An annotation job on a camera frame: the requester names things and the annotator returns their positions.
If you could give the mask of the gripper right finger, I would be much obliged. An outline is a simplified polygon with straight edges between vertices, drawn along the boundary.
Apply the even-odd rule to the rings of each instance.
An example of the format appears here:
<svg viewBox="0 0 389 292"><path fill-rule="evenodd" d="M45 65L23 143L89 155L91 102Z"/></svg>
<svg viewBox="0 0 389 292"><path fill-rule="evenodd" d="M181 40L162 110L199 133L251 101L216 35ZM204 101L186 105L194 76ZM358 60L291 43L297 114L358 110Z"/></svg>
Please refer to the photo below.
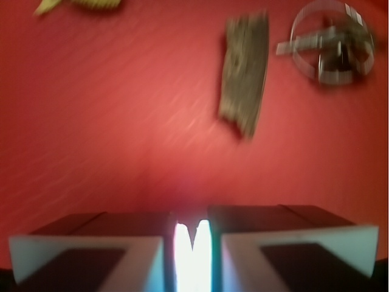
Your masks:
<svg viewBox="0 0 389 292"><path fill-rule="evenodd" d="M207 209L213 291L378 291L379 230L312 205Z"/></svg>

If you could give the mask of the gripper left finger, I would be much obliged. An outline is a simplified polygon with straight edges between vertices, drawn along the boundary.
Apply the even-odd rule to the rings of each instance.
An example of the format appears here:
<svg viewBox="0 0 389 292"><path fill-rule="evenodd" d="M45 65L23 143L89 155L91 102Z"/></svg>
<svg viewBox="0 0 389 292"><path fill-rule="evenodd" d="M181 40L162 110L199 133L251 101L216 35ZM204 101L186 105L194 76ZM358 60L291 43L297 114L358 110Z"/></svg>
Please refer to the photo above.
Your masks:
<svg viewBox="0 0 389 292"><path fill-rule="evenodd" d="M169 291L170 214L72 214L9 238L16 291Z"/></svg>

